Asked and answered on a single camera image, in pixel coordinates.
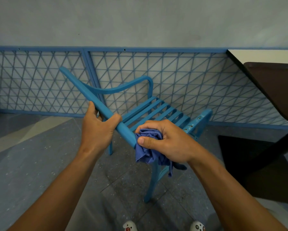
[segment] forearm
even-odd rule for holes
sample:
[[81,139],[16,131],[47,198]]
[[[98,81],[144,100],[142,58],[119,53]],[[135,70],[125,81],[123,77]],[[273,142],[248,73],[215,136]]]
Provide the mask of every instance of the forearm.
[[92,154],[77,154],[8,230],[65,230],[95,163],[96,159]]
[[201,181],[224,228],[228,230],[286,230],[211,155],[201,153],[189,165]]

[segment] person's left hand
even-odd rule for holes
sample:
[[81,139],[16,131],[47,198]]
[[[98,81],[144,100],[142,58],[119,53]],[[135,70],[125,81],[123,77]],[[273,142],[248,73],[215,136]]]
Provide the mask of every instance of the person's left hand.
[[97,112],[94,103],[90,101],[83,118],[82,139],[78,151],[78,155],[93,156],[96,160],[108,147],[116,126],[122,121],[119,114],[114,114],[110,119],[103,122],[101,116],[96,117]]

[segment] microfiber cloth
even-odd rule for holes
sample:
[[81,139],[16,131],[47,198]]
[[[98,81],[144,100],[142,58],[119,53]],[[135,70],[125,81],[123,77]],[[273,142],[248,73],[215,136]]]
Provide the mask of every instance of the microfiber cloth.
[[159,151],[148,149],[142,147],[138,144],[138,138],[140,136],[147,136],[157,140],[162,140],[163,136],[162,133],[155,129],[140,129],[139,134],[135,134],[137,139],[137,143],[135,145],[135,160],[136,162],[145,162],[145,163],[152,163],[155,160],[158,161],[158,165],[167,165],[169,166],[169,177],[173,175],[173,167],[179,170],[186,170],[187,167],[183,164],[179,164],[169,160],[165,155],[160,153]]

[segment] lattice panel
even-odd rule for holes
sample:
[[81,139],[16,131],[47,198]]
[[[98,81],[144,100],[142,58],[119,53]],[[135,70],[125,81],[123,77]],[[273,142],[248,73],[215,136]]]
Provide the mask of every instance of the lattice panel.
[[[102,88],[142,75],[154,81],[153,95],[191,118],[206,108],[213,121],[288,125],[271,102],[226,54],[91,52]],[[107,106],[124,114],[147,99],[147,83],[105,95]]]
[[87,101],[60,66],[89,84],[80,52],[0,51],[0,109],[84,114]]

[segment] blue chair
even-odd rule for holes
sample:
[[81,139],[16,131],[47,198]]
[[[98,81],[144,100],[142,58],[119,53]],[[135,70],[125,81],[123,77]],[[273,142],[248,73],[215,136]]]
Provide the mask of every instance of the blue chair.
[[[81,82],[65,67],[61,67],[60,71],[79,89],[79,91],[88,100],[93,101],[96,109],[105,117],[105,119],[109,119],[113,115],[113,113],[97,98],[97,94],[113,94],[116,92],[121,92],[144,80],[148,81],[149,87],[147,93],[147,100],[133,110],[131,110],[130,112],[128,112],[127,114],[123,115],[123,121],[120,122],[116,127],[117,132],[133,148],[135,148],[136,145],[136,138],[133,132],[139,125],[143,124],[147,120],[168,119],[174,124],[176,124],[176,126],[182,128],[187,134],[193,136],[195,140],[197,140],[202,134],[207,122],[212,115],[212,110],[207,109],[203,111],[199,116],[197,116],[194,120],[190,121],[190,117],[184,115],[182,112],[171,107],[169,104],[165,103],[159,98],[152,96],[154,85],[153,80],[148,76],[136,78],[135,80],[123,83],[116,88],[101,89],[91,87]],[[112,143],[109,146],[109,154],[112,154]],[[144,197],[144,202],[147,203],[150,200],[158,181],[168,171],[168,166],[164,167],[161,170],[161,166],[158,165],[157,161],[152,163],[150,186]]]

